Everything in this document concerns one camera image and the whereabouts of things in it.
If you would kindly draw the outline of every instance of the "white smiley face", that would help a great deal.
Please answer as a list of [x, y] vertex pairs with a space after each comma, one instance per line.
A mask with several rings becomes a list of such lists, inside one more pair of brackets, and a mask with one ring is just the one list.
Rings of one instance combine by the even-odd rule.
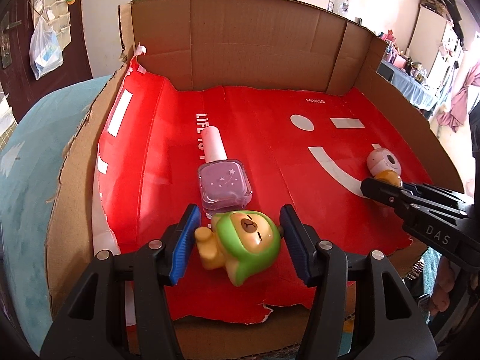
[[[359, 119], [349, 118], [330, 118], [336, 128], [365, 128], [363, 123]], [[297, 128], [304, 131], [313, 131], [315, 129], [314, 124], [308, 117], [302, 115], [292, 115], [290, 121]], [[372, 143], [373, 149], [379, 149], [381, 145], [378, 143]], [[313, 146], [308, 148], [315, 160], [322, 166], [322, 168], [335, 179], [339, 184], [344, 186], [351, 193], [365, 198], [360, 186], [362, 182], [357, 178], [349, 175], [343, 169], [341, 169], [334, 160], [326, 153], [322, 146]]]

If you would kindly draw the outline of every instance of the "plastic bag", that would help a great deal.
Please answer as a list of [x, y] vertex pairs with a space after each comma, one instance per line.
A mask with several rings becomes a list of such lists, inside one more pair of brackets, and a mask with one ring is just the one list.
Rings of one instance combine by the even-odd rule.
[[57, 35], [45, 18], [40, 16], [30, 41], [30, 66], [38, 80], [63, 64], [62, 49]]

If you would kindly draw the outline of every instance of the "purple nail polish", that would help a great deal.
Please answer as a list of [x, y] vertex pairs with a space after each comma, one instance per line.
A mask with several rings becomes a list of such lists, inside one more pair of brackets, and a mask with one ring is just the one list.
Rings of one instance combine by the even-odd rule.
[[251, 200], [251, 186], [242, 163], [227, 159], [215, 126], [202, 131], [202, 141], [207, 162], [198, 168], [203, 208], [208, 215], [243, 210]]

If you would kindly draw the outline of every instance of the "blue tablecloth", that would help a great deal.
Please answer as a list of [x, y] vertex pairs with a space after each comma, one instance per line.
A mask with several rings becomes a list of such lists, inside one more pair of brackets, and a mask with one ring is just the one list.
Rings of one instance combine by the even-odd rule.
[[5, 275], [23, 333], [36, 353], [52, 323], [45, 240], [63, 149], [109, 78], [81, 82], [42, 98], [0, 152]]
[[382, 64], [393, 71], [392, 85], [402, 92], [411, 104], [426, 111], [431, 110], [437, 99], [422, 84], [392, 64], [385, 61], [382, 61]]

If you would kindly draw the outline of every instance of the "person's hand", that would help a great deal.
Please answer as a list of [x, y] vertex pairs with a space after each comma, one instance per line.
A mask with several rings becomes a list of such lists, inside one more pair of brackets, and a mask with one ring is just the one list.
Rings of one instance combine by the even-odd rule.
[[438, 264], [437, 277], [435, 286], [430, 298], [429, 311], [431, 316], [444, 312], [450, 305], [450, 297], [448, 293], [453, 290], [455, 285], [455, 273], [450, 268], [450, 261], [445, 257], [441, 257]]

